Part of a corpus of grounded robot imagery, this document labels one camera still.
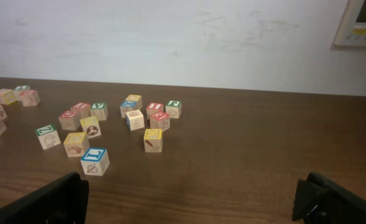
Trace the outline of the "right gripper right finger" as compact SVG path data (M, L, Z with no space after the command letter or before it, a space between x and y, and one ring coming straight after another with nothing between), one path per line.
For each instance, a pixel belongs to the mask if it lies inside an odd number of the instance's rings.
M327 177L309 173L299 179L294 198L292 221L325 224L366 223L366 201Z

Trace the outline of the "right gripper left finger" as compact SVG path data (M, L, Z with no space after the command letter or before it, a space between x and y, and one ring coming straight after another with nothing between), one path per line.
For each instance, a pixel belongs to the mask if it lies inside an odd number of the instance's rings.
M0 223L84 224L88 194L88 181L71 172L0 208Z

